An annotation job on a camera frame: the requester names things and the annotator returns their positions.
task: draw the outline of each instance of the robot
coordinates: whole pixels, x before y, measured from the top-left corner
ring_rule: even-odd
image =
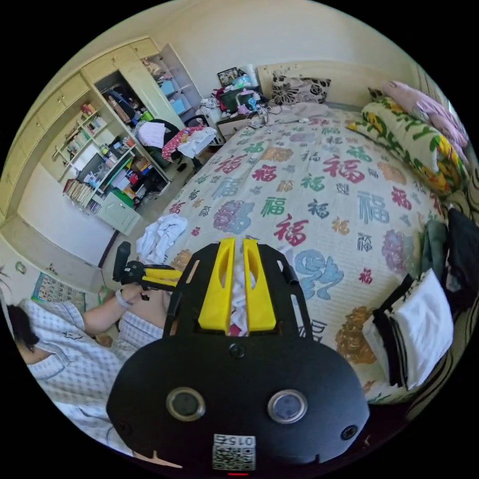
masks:
[[[351,446],[368,405],[348,362],[314,341],[294,269],[254,239],[243,240],[248,335],[227,336],[234,253],[235,239],[210,244],[180,273],[127,262],[119,246],[114,280],[165,289],[171,302],[163,338],[124,364],[107,413],[128,447],[192,477],[299,476]]]

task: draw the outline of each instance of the drawer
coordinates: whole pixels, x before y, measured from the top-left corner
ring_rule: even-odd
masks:
[[[126,206],[113,193],[105,198],[96,215],[124,235],[128,235],[140,219],[134,209]]]
[[[248,121],[249,119],[229,121],[227,123],[217,124],[217,127],[221,131],[221,134],[226,138],[226,136],[231,137],[237,131],[243,129],[248,124]]]
[[[23,151],[27,156],[35,148],[36,144],[40,141],[40,138],[44,135],[45,129],[41,125],[37,115],[32,116],[30,121],[23,129],[19,141],[23,147]]]
[[[75,75],[60,87],[58,94],[65,106],[68,107],[89,89],[85,80],[80,75]]]
[[[129,63],[131,61],[138,60],[135,51],[130,45],[123,46],[121,48],[117,48],[110,52],[111,61],[115,65],[115,70],[117,70],[120,65],[124,65],[125,63]]]
[[[92,83],[95,83],[117,70],[111,58],[111,54],[107,53],[85,65],[82,71]]]
[[[147,56],[157,55],[159,53],[158,48],[150,38],[133,42],[130,46],[140,59],[146,58]]]
[[[56,91],[45,103],[39,108],[36,115],[38,121],[44,128],[48,130],[53,122],[66,110],[64,103],[61,101],[61,93]]]

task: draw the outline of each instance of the hand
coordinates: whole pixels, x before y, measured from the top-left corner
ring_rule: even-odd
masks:
[[[126,284],[121,288],[121,297],[130,304],[141,301],[141,295],[144,293],[144,289],[139,284]]]

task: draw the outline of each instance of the headboard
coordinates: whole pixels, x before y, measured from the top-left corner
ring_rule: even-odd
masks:
[[[335,60],[275,63],[260,65],[257,69],[261,89],[268,98],[271,97],[273,72],[277,71],[293,77],[329,78],[331,86],[326,101],[361,108],[371,101],[368,87],[379,89],[385,82],[396,79],[379,70]]]

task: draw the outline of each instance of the storage box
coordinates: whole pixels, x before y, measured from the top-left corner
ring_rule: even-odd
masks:
[[[173,86],[173,82],[171,80],[165,80],[161,84],[160,89],[165,95],[170,95],[175,91],[175,87]]]
[[[136,173],[140,173],[143,169],[145,169],[146,167],[148,166],[148,161],[146,160],[146,158],[144,157],[141,157],[139,158],[138,160],[135,160],[132,164],[131,164],[131,169],[136,172]]]
[[[181,98],[178,98],[178,100],[172,102],[171,106],[178,115],[180,115],[186,110],[185,104],[183,103],[183,100]]]

